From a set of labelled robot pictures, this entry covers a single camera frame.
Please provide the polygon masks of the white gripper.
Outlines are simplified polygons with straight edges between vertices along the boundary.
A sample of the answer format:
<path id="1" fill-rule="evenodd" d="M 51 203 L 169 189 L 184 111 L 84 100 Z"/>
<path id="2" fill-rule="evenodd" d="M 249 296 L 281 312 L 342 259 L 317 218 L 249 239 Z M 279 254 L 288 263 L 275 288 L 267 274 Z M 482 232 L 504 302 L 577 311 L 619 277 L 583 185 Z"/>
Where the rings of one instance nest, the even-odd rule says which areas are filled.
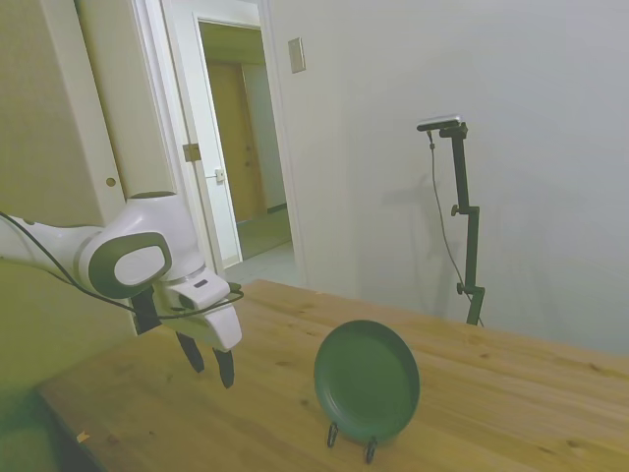
<path id="1" fill-rule="evenodd" d="M 195 340 L 211 347 L 225 388 L 235 381 L 233 354 L 242 340 L 236 310 L 228 301 L 229 284 L 208 268 L 171 281 L 156 283 L 156 309 L 160 321 L 176 330 L 180 346 L 196 373 L 204 360 Z"/>

